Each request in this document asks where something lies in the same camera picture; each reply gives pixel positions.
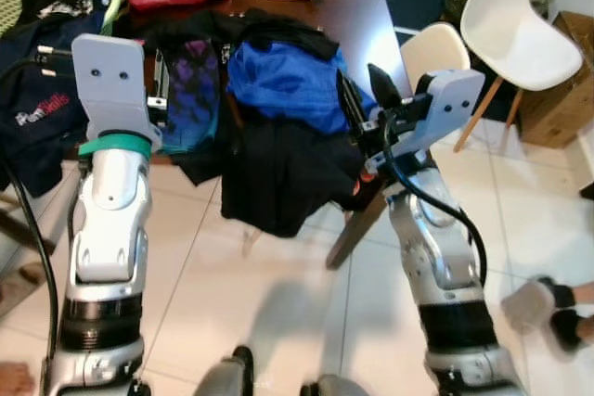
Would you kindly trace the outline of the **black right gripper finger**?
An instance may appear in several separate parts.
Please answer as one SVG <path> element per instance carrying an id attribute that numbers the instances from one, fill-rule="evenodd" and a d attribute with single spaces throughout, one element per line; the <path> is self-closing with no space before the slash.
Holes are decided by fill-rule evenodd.
<path id="1" fill-rule="evenodd" d="M 364 108 L 364 99 L 360 94 L 359 86 L 348 77 L 343 70 L 336 73 L 340 108 L 349 125 L 352 137 L 361 137 L 368 132 L 369 117 Z"/>
<path id="2" fill-rule="evenodd" d="M 403 97 L 391 75 L 374 64 L 368 65 L 370 90 L 381 110 L 403 110 Z"/>

